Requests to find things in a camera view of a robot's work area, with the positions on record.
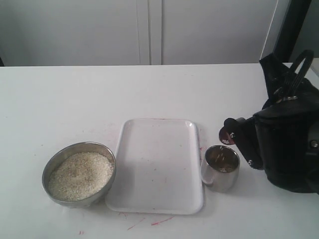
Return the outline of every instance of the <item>metal bowl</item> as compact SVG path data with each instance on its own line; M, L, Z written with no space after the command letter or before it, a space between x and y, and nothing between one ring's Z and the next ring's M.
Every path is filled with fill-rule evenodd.
M113 174L110 180L106 183L106 185L100 191L82 200L61 201L53 197L48 190L48 183L49 183L52 172L55 169L57 169L68 157L72 156L73 154L86 153L86 152L95 152L95 153L99 153L100 155L103 155L104 157L107 157L107 159L114 166ZM102 198L108 193L108 191L111 189L111 186L114 182L115 174L116 174L115 157L107 146L104 146L100 143L94 143L94 142L81 142L81 143L70 145L62 149L50 159L50 161L45 166L43 174L42 174L42 185L46 193L49 195L49 197L58 204L71 207L71 208L87 207L91 205L92 203L97 202L100 198Z

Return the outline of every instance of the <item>metal screw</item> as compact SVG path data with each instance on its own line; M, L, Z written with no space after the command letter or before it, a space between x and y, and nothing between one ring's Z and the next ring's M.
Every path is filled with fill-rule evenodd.
M316 140L311 140L310 141L310 147L311 148L318 148L319 144Z

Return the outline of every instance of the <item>rectangular tray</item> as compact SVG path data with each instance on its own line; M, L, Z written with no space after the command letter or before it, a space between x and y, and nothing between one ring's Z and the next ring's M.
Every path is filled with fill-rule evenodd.
M203 205L199 160L193 122L129 120L122 128L106 204L119 212L194 214Z

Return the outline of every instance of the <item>stainless steel cup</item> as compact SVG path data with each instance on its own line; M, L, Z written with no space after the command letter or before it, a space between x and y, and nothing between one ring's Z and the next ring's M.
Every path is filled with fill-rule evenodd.
M226 192L236 182L240 159L229 147L216 145L207 149L200 166L203 183L216 192Z

